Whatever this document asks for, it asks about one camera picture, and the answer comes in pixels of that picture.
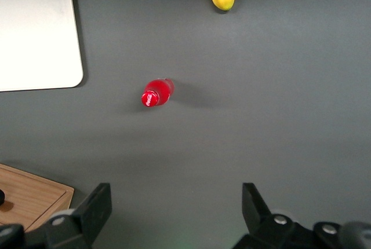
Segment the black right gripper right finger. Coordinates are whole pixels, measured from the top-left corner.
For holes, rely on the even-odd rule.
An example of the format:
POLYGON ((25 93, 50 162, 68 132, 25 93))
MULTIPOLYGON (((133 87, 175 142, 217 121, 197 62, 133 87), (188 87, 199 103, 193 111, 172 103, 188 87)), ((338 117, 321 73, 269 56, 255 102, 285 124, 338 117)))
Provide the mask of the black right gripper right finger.
POLYGON ((312 229, 270 211, 253 183, 242 185, 242 214, 248 229, 234 248, 370 248, 370 224, 317 222, 312 229))

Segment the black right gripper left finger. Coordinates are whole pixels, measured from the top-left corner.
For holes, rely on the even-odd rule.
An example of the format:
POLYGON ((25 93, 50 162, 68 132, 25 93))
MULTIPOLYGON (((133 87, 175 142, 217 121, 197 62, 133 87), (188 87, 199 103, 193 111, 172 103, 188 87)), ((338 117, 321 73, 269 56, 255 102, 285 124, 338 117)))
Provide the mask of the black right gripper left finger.
POLYGON ((34 230, 1 226, 1 248, 92 248, 111 213, 110 184, 100 183, 77 208, 54 213, 34 230))

